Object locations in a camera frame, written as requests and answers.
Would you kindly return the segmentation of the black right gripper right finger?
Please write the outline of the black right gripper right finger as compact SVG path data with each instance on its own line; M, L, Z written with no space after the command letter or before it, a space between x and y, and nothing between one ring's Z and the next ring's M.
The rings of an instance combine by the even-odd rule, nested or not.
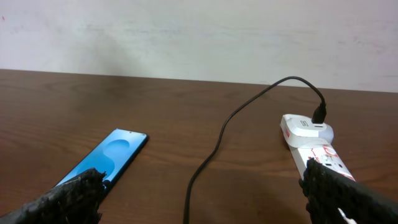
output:
M325 167L307 161L299 180L312 223L397 223L397 203Z

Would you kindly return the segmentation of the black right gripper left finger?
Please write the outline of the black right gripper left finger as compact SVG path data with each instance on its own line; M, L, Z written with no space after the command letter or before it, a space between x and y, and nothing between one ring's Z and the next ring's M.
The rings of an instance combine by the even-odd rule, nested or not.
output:
M39 198L1 216L3 224L98 224L98 212L109 181L105 173L88 169L50 189Z

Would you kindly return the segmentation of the blue screen Galaxy smartphone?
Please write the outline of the blue screen Galaxy smartphone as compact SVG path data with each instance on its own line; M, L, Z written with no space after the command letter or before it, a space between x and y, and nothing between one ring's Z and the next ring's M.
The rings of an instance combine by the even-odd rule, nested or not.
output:
M84 171L94 168L104 173L108 193L149 140L148 135L115 129L85 156L59 183L61 185Z

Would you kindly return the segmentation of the white USB charger adapter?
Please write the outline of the white USB charger adapter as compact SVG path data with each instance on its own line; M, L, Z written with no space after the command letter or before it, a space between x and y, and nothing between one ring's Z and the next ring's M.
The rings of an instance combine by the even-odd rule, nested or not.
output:
M313 124L309 117L302 115L283 115L280 127L286 143L294 148L331 144L334 138L334 132L330 125L326 123Z

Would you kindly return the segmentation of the white power strip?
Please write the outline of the white power strip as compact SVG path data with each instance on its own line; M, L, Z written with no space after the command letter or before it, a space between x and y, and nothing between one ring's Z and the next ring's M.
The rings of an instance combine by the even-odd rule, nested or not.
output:
M292 157L294 158L297 169L301 177L304 177L304 171L307 168L307 161L315 159L325 167L353 180L354 177L347 169L340 156L334 150L331 144L315 145L310 148L294 148L289 147Z

